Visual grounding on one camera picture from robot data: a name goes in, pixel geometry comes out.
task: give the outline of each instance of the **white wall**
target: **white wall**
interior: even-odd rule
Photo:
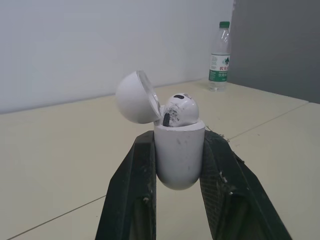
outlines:
[[[2,0],[0,113],[206,77],[233,0]]]

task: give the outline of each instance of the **open case lid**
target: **open case lid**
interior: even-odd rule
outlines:
[[[121,81],[115,99],[120,113],[133,123],[148,124],[161,118],[157,94],[142,70]]]
[[[109,183],[95,240],[156,240],[156,179],[148,131]],[[213,240],[291,240],[258,178],[212,131],[205,132],[200,187]]]

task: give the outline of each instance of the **gray partition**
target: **gray partition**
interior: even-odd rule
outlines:
[[[320,2],[235,1],[228,81],[320,103]]]

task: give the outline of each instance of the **earbud case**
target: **earbud case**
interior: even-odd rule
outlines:
[[[205,124],[198,119],[186,126],[163,126],[163,106],[144,71],[135,71],[118,86],[115,99],[121,114],[131,122],[154,124],[156,173],[170,189],[184,190],[199,178]]]

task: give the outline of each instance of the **wireless earbud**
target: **wireless earbud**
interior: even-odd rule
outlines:
[[[195,124],[199,118],[199,108],[195,100],[186,93],[178,93],[169,98],[164,106],[162,125],[184,127]]]

